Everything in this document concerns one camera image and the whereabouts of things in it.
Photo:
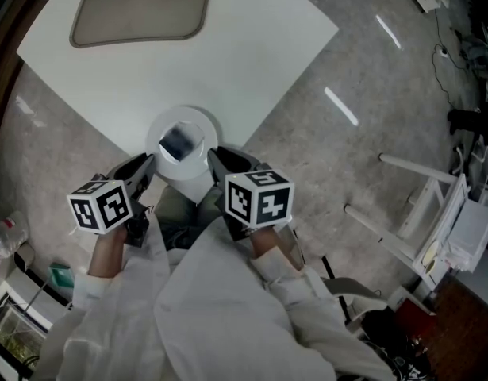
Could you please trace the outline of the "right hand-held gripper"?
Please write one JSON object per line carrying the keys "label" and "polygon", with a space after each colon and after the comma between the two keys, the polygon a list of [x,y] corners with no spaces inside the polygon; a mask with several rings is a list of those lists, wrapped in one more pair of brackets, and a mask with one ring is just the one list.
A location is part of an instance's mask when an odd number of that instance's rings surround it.
{"label": "right hand-held gripper", "polygon": [[279,169],[240,150],[218,146],[207,152],[209,172],[221,191],[216,206],[234,241],[253,230],[291,219],[294,182]]}

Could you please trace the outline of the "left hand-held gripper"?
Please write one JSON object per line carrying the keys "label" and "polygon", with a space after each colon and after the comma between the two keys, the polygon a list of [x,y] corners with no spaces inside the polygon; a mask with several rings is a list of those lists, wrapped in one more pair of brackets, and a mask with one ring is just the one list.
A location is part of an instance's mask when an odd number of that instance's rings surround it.
{"label": "left hand-held gripper", "polygon": [[94,234],[107,234],[123,225],[125,243],[140,247],[148,231],[148,208],[140,203],[155,170],[155,157],[141,153],[116,167],[107,176],[98,175],[67,196],[78,228]]}

